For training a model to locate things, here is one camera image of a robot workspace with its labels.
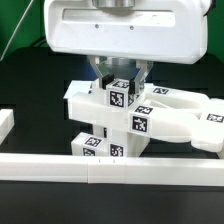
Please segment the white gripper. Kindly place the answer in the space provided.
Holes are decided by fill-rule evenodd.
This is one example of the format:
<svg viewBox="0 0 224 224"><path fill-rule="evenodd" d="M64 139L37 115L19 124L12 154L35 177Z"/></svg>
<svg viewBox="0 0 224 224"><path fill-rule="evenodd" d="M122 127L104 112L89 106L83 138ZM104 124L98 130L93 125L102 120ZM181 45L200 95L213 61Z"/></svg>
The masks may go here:
<svg viewBox="0 0 224 224"><path fill-rule="evenodd" d="M128 93L141 94L152 61L193 64L204 56L208 11L209 0L131 0L127 7L45 0L45 35L56 52L94 55L89 63L102 89L114 75L100 56L137 60Z"/></svg>

